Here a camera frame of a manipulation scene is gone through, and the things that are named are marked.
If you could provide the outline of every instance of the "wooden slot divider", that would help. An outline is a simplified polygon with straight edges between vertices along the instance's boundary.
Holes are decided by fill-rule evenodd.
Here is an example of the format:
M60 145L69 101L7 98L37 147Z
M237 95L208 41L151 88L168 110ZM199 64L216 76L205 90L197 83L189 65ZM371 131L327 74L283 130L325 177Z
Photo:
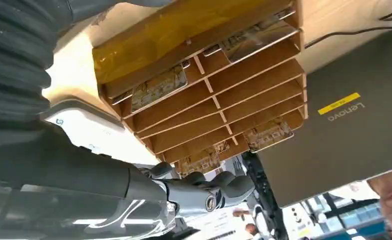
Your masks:
M218 113L218 109L212 99L204 101L203 103L195 106L193 109L194 111L185 111L180 115L170 118L168 121L164 121L147 130L137 133L137 136L144 139Z
M220 93L275 68L280 68L282 71L302 71L297 61L290 61L298 53L299 50L296 46L288 39L285 39L273 47L264 49L238 64L211 76L209 81L212 89L216 93Z
M299 76L302 73L303 73L303 69L300 67L300 65L297 63L296 60L292 59L290 61L287 61L287 62L285 62L285 63L283 63L283 64L281 64L281 65L279 65L279 66L277 66L277 67L275 67L273 69L271 69L270 71L264 72L263 74L258 75L257 77L248 80L247 84L245 84L246 82L244 81L243 82L245 84L244 85L245 86L244 89L245 89L246 93L248 93L250 91L255 91L256 87L253 87L250 84L251 81L253 81L257 86L260 86L261 89L266 91L268 89L265 89L265 88L267 88L267 87L271 87L272 88L273 85L279 85L281 83L285 83L285 82L293 79L294 77ZM221 80L221 79L217 79L217 80L220 81L220 82L222 81L221 86L224 89L228 89L229 85L226 85L225 78L223 78L223 79L224 80ZM213 96L218 96L218 97L221 97L221 95L230 96L230 99L231 99L230 101L232 101L234 103L234 104L231 104L231 103L227 104L226 108L230 108L233 105L237 104L238 102L235 102L233 100L234 97L232 95L230 95L230 93L227 93L227 92L228 91L218 91L218 93L214 94ZM239 102L241 102L243 100L241 98L238 98L238 95L235 96L235 99L239 99L240 100ZM215 102L215 105L217 107L218 106L221 107L222 103ZM210 108L211 106L205 104L203 107ZM155 125L149 125L146 128L144 128L142 131L138 131L138 129L137 129L138 135L140 137L144 138L144 137L148 137L148 136L151 136L153 134L156 134L156 133L167 131L167 130L169 130L171 128L174 128L174 127L179 127L179 126L181 126L183 124L186 124L186 121L189 121L189 118L187 118L187 116L189 116L189 115L192 115L192 116L195 116L195 117L199 118L200 115L197 114L196 112L199 112L200 110L201 110L201 107L199 107L198 105L196 107L193 107L193 108L188 108L187 111L184 111L183 113L180 113L180 114L176 114L175 117L173 119L171 119L171 120L166 119L165 121L163 121L161 123L155 123Z
M219 114L200 119L187 124L186 126L177 127L170 131L151 136L150 139L154 143L153 151L161 153L185 141L190 141L205 132L212 132L224 126L223 119Z
M200 59L197 55L195 55L194 57L194 61L196 62L197 67L199 68L200 73L203 75L205 74L205 70L203 69L202 64L200 63Z
M226 122L227 122L227 119L225 118L224 112L223 112L223 111L219 111L219 115L221 115L222 121L223 121L224 123L226 123Z
M266 73L218 95L218 102L222 109L227 109L291 82L300 75L301 73L291 74L291 72L284 72L281 76L275 75L277 77L269 78L269 75Z
M250 114L255 113L256 112L255 110L261 111L275 104L281 103L289 98L292 98L296 95L302 94L302 89L298 86L298 84L294 80L293 82L288 82L286 84L278 86L277 88L273 88L270 91L271 92L267 91L256 97L253 97L247 100L246 102L235 104L227 109L221 109L219 111L213 110L214 106L212 106L212 104L203 103L203 105L199 105L196 108L191 108L188 111L185 111L180 115L177 115L175 118L172 118L171 120L165 121L164 123L160 125L156 125L153 128L149 128L144 132L137 133L137 136L144 139L156 134L168 133L169 131L174 130L175 128L179 128L180 131L186 131L187 128L186 125L188 124L186 121L192 117L193 118L199 117L199 120L189 122L189 123L194 123L191 125L192 128L200 129L207 133L209 132L207 129L213 131L219 126L214 124L204 126L203 122L197 123L200 121L200 119L203 119L203 117L200 117L201 115L203 115L202 113L200 113L200 111L204 111L205 114L208 114L208 117L214 111L215 113L219 113L221 115L224 123L226 122L232 123Z
M221 105L218 102L218 99L216 98L216 96L212 97L213 102L215 103L215 106L217 109L221 109Z
M298 86L298 84L296 82L289 82L244 101L236 107L225 110L224 115L229 122L234 122L301 94L302 89Z
M209 92L213 93L212 86L210 85L209 79L207 77L205 78L205 84L206 84L206 87L208 88Z
M204 82L181 91L175 97L167 98L156 106L146 109L132 118L134 119L135 132L147 129L156 123L163 122L211 98L211 93Z
M284 114L283 119L287 123L291 122L292 118L299 118L303 122L303 119L300 115L300 112L297 109L293 110L291 112L288 112L288 111L289 111L289 109L282 109L282 113ZM269 117L264 119L263 122L267 122L270 119L273 119L273 118L270 118L271 114L268 114L267 116L269 116ZM243 121L241 123L238 123L238 122L233 123L230 125L230 127L234 128L238 131L233 131L233 134L230 135L224 127L219 128L213 132L202 135L198 138L195 138L191 141L188 141L186 143L183 143L179 146L176 146L172 149L165 151L163 153L164 157L165 157L165 161L168 163L173 163L173 162L178 161L182 158L185 158L185 157L190 156L192 154L198 153L199 151L206 149L214 144L220 143L224 140L230 139L231 137L234 137L238 134L241 134L243 132L242 129L244 129L244 128L246 128L245 130L248 130L254 126L251 124L247 124L247 121Z
M249 150L249 145L247 145L247 142L244 139L244 136L242 134L235 136L235 140L236 140L237 144L235 144L235 142L229 143L230 148L219 154L220 161L225 161L229 158L232 158L238 154L242 154L245 151Z
M233 140L233 142L234 142L235 145L238 145L238 141L236 140L235 136L233 136L231 139Z
M302 94L302 89L296 82L293 80L286 84L280 85L278 87L273 88L270 91L264 92L261 95L257 95L256 97L252 97L249 100L243 102L241 105L235 104L230 106L235 106L230 108L228 111L233 111L234 114L230 115L230 118L234 115L238 115L237 113L244 112L245 114L241 116L241 118L248 116L251 112L247 112L246 109L250 109L252 112L256 110L253 107L248 108L247 105L252 104L258 109L260 107L271 107L278 103L284 102L285 100L294 97L295 95ZM227 117L227 114L223 113L222 110L219 111L224 123L229 124L230 120ZM209 132L215 130L219 126L219 118L215 118L215 116L210 116L206 118L202 118L201 120L183 125L181 127L177 127L171 129L169 131L160 133L158 135L154 135L151 137L153 142L153 151L155 153L161 153L166 150L169 150L177 145L188 142L194 138L197 138L201 135L208 134Z
M213 93L209 95L200 95L198 92L196 92L194 89L196 89L195 86L200 86L201 84L199 83L201 80L206 79L208 76L204 76L203 78L200 78L199 80L195 81L195 84L188 84L188 86L185 87L184 90L181 89L181 91L175 92L173 95L169 96L168 98L163 99L162 101L158 102L156 105L153 105L149 108L145 108L141 110L140 112L134 112L133 114L125 114L129 113L131 109L131 99L127 99L124 102L121 102L120 105L122 106L122 114L124 118L135 118L134 123L135 123L135 128L133 129L134 132L140 132L143 131L151 126L154 126L158 124L159 122L162 122L172 116L175 116L191 107L194 105L202 102L203 100L200 99L200 97L203 97L204 99L206 98L211 98L214 95L218 95L221 92L224 92L228 90L229 88L232 88L244 81L247 81L253 77L256 77L268 70L273 70L275 67L279 67L279 65L286 63L287 61L293 59L298 53L299 50L288 40L283 40L276 45L275 47L270 47L267 48L256 55L249 57L241 62L239 62L236 65L232 66L232 71L227 71L228 77L224 76L221 74L222 72L218 73L221 74L219 77L214 75L209 79L210 85L213 89ZM296 68L295 62L291 63L293 68ZM224 83L225 80L229 80L229 82L233 82L234 84L227 84ZM194 100L192 102L188 102L188 99L191 98L189 97L192 96Z
M229 133L230 135L232 135L232 134L233 134L233 131L231 131L230 126L229 126L228 124L226 124L225 127L227 128L228 133Z

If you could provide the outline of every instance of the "yellow label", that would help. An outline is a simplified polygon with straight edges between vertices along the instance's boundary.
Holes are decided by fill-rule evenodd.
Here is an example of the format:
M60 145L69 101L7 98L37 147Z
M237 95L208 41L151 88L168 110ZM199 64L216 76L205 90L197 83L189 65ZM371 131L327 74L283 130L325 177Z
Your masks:
M321 109L318 110L320 115L326 114L329 111L332 111L338 107L343 106L346 103L350 103L351 101L360 98L361 96L359 95L359 93L355 92L354 94L351 94L343 99L338 100L337 102L334 102L326 107L323 107Z

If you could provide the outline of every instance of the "wooden rack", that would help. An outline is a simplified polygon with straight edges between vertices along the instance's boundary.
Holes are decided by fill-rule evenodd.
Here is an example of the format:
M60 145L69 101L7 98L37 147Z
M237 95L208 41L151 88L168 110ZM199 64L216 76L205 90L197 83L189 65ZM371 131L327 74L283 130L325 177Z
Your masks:
M296 13L284 21L298 32L235 63L222 51L204 56L209 45L196 49L184 69L188 84L138 111L131 112L131 98L111 104L108 92L124 92L128 88L117 88L126 84L110 85L109 91L100 85L101 97L151 153L168 163L226 140L230 148L220 160L238 155L249 149L244 131L280 116L291 129L300 128L308 118L307 91L306 74L295 59L304 45L300 2L293 7Z

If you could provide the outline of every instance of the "screw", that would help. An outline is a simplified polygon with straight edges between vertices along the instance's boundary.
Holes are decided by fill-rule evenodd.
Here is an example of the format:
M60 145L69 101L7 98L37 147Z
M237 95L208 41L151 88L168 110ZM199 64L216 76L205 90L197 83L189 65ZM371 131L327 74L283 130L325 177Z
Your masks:
M206 199L206 210L208 212L211 212L215 209L216 207L216 199L215 196L209 195Z

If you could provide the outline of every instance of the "black corrugated hose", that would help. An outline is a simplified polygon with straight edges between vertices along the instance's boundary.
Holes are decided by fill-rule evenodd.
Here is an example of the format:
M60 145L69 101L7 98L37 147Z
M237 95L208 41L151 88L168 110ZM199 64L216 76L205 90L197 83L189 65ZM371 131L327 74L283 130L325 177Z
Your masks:
M169 2L142 0L150 1L154 6ZM41 90L50 86L45 69L53 63L57 33L117 2L0 0L1 182L13 188L34 184L124 197L136 175L151 192L136 193L136 199L166 199L133 165L75 147L61 128L39 119L50 107Z

